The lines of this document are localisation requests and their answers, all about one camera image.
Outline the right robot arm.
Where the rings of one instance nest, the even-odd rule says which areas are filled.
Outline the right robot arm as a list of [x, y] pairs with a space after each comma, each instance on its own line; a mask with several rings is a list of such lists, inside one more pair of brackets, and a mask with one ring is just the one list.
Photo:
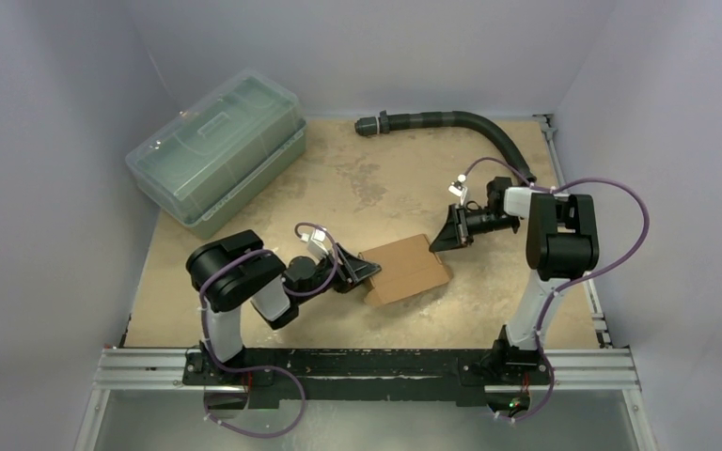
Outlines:
[[440, 253], [470, 246], [477, 235], [526, 226], [526, 290], [515, 314], [502, 327], [492, 349], [474, 368], [503, 382], [528, 370], [547, 369], [542, 356], [544, 329], [550, 324], [568, 288], [599, 261], [593, 199], [587, 194], [552, 194], [516, 186], [496, 177], [486, 186], [481, 207], [466, 198], [464, 177], [449, 191], [460, 198], [449, 206], [445, 224], [430, 244]]

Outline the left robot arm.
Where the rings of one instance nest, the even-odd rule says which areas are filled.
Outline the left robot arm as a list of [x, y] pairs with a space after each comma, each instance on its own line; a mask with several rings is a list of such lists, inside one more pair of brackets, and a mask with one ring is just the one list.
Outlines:
[[303, 303], [327, 291], [348, 293], [382, 269], [345, 249], [320, 225], [299, 223], [294, 233], [308, 254], [289, 263], [250, 229], [204, 244], [188, 257], [185, 269], [200, 302], [201, 348], [209, 355], [206, 371], [218, 383], [242, 375], [245, 303], [278, 330], [299, 316]]

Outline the brown cardboard box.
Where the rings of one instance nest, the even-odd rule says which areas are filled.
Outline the brown cardboard box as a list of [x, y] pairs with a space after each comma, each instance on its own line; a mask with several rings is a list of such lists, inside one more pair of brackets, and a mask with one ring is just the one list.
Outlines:
[[419, 234], [361, 252], [381, 268], [365, 282], [364, 303], [381, 307], [448, 284], [451, 270], [429, 247], [428, 237]]

